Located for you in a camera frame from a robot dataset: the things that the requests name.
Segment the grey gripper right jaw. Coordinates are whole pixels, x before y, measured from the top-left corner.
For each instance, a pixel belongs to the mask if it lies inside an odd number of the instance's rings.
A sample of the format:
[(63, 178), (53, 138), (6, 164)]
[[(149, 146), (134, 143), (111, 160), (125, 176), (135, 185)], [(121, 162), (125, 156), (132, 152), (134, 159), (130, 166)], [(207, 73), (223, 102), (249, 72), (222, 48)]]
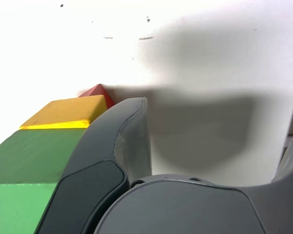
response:
[(228, 187), (147, 177), (107, 210), (97, 234), (293, 234), (293, 138), (268, 184)]

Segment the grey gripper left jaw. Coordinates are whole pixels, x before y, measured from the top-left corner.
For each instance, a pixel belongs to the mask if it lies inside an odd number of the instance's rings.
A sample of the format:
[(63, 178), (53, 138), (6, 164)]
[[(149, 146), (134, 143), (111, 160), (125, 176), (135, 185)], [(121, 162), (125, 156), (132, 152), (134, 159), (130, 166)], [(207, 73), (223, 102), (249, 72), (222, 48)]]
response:
[(152, 174), (147, 99), (114, 105), (84, 132), (36, 227), (38, 234), (92, 234), (132, 182)]

